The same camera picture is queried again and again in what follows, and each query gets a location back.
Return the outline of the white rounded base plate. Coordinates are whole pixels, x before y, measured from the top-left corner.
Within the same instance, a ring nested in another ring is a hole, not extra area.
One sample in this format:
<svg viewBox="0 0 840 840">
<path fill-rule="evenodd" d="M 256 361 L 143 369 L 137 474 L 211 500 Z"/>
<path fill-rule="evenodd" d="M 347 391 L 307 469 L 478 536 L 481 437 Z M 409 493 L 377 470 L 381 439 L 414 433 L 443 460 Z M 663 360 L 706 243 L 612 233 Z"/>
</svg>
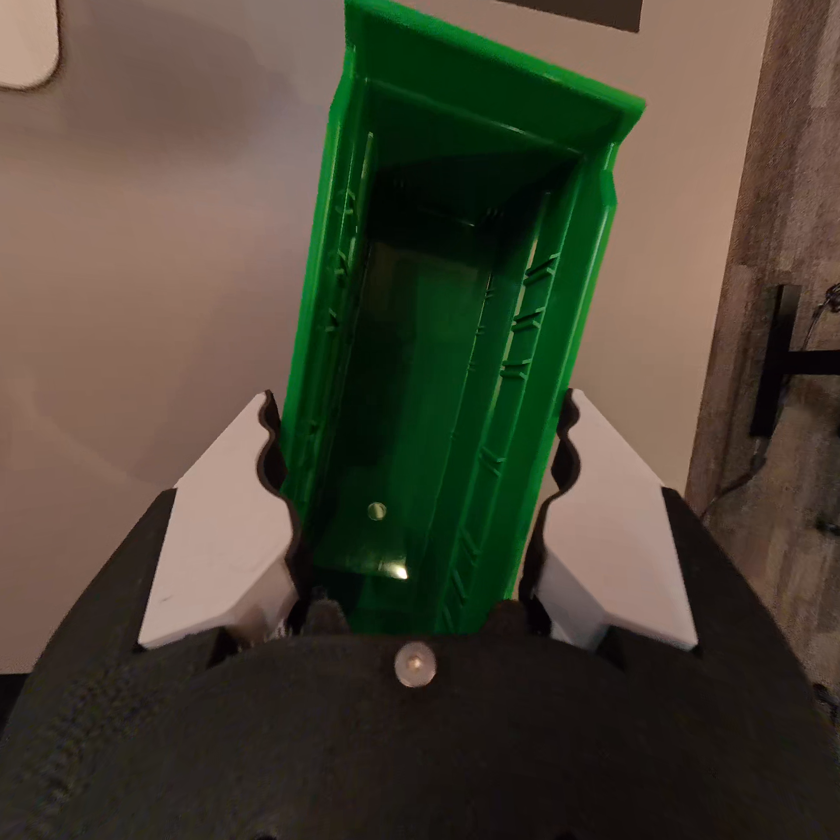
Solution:
<svg viewBox="0 0 840 840">
<path fill-rule="evenodd" d="M 55 74 L 59 61 L 57 1 L 2 1 L 1 89 L 35 89 Z"/>
</svg>

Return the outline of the black metal desk foot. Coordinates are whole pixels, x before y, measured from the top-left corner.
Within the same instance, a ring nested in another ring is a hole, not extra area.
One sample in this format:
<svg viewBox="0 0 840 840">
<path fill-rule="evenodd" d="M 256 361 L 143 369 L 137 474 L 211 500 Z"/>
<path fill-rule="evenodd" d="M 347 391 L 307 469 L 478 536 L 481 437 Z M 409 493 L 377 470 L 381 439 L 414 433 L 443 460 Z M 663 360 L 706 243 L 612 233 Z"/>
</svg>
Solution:
<svg viewBox="0 0 840 840">
<path fill-rule="evenodd" d="M 800 350 L 792 348 L 802 288 L 781 284 L 775 288 L 768 339 L 755 398 L 749 435 L 769 440 L 781 416 L 786 389 L 799 375 L 839 375 L 839 350 L 808 350 L 812 331 L 825 312 L 838 314 L 839 285 L 830 286 L 815 308 Z"/>
</svg>

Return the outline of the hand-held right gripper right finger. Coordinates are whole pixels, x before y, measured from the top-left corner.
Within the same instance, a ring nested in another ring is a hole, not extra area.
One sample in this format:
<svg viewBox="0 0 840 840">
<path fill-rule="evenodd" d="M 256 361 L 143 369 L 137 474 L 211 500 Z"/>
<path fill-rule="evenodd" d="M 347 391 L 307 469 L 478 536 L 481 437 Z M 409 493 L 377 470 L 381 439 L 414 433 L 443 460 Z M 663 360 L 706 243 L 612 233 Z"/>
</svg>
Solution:
<svg viewBox="0 0 840 840">
<path fill-rule="evenodd" d="M 690 651 L 697 630 L 665 486 L 583 391 L 570 389 L 525 560 L 539 635 L 595 650 L 613 627 Z"/>
</svg>

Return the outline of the green plastic bin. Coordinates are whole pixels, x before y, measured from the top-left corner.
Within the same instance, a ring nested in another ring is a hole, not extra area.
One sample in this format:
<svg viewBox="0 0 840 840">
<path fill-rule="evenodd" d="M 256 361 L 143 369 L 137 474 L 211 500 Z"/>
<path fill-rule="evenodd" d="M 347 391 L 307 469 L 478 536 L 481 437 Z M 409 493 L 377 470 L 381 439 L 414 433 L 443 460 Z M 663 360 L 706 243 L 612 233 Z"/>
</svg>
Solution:
<svg viewBox="0 0 840 840">
<path fill-rule="evenodd" d="M 284 491 L 357 634 L 512 593 L 646 103 L 395 2 L 345 2 Z"/>
</svg>

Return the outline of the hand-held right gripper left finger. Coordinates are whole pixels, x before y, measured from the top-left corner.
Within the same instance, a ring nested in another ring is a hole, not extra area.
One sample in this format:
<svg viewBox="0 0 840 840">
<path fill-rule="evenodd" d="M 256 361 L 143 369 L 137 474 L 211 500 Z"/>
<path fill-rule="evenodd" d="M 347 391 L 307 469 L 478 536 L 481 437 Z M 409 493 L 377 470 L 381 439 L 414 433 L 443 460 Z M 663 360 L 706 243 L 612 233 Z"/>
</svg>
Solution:
<svg viewBox="0 0 840 840">
<path fill-rule="evenodd" d="M 152 650 L 223 628 L 248 646 L 282 634 L 300 597 L 296 513 L 271 391 L 259 392 L 174 485 L 138 643 Z"/>
</svg>

